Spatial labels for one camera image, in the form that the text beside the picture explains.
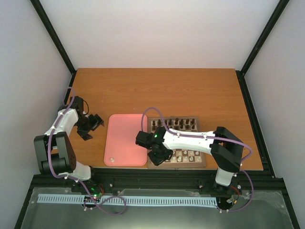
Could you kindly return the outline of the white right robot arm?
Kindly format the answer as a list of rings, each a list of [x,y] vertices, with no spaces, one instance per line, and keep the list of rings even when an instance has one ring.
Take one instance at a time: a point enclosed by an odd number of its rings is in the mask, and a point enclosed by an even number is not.
[[[240,171],[246,145],[224,127],[209,132],[186,132],[158,127],[147,137],[149,159],[155,166],[170,160],[173,151],[186,149],[211,155],[218,165],[215,182],[229,186],[232,178]]]

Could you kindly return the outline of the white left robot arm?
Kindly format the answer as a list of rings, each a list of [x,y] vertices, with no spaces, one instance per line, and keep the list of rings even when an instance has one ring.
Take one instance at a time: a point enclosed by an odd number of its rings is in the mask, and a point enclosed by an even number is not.
[[[104,126],[104,121],[97,114],[84,111],[85,103],[79,96],[71,97],[69,104],[58,109],[57,118],[51,128],[43,135],[36,136],[33,142],[41,174],[81,180],[87,191],[94,192],[98,189],[99,180],[92,176],[92,167],[77,161],[69,140],[74,127],[77,127],[77,134],[87,141],[92,139],[90,131]]]

